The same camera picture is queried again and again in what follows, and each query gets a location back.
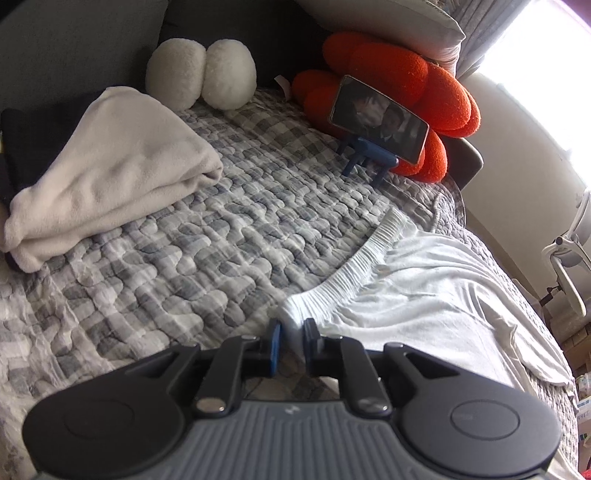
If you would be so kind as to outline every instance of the gray pillow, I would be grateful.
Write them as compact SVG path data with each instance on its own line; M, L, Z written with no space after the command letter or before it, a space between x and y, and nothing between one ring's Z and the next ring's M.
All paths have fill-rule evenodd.
M428 0L296 0L331 31L375 35L438 62L456 72L460 44L466 38L457 22Z

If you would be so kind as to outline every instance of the tag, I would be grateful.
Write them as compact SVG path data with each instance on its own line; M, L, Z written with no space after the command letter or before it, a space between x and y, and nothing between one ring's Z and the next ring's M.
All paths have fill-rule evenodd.
M291 85L283 75L277 75L274 80L279 84L285 99L289 102L291 100Z

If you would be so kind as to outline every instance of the smartphone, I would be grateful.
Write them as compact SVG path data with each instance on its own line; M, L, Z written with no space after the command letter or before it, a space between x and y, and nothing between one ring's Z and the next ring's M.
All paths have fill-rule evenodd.
M413 165L418 163L429 131L424 120L351 75L341 80L329 122Z

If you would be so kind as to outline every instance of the white fabric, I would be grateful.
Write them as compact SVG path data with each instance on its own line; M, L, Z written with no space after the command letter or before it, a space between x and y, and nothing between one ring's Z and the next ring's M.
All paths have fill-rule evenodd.
M218 40L207 49L203 100L219 110L235 110L256 90L256 67L251 53L238 40Z
M133 88L108 88L46 173L13 198L10 216L0 212L0 249L25 272L37 271L81 239L165 208L221 175L218 153L172 111Z
M186 38L162 42L146 67L146 92L175 112L191 108L201 95L205 47Z
M404 45L452 75L466 38L457 22L428 0L296 0L331 31L353 30Z
M278 314L297 352L301 325L314 318L323 335L353 337L374 350L402 342L535 394L525 366L574 397L558 344L538 331L488 266L455 239L419 231L395 209L343 267L286 299ZM560 456L550 473L579 478Z

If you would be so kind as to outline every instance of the white plush pillow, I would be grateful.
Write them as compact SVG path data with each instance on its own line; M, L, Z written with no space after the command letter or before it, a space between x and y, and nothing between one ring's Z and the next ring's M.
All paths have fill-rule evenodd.
M174 112L191 108L201 95L205 47L171 38L152 53L146 69L146 92Z
M455 75L460 44L457 22L428 0L296 0L331 31L352 30L404 45Z
M218 40L207 49L203 100L219 110L235 110L256 90L256 67L251 53L238 40Z

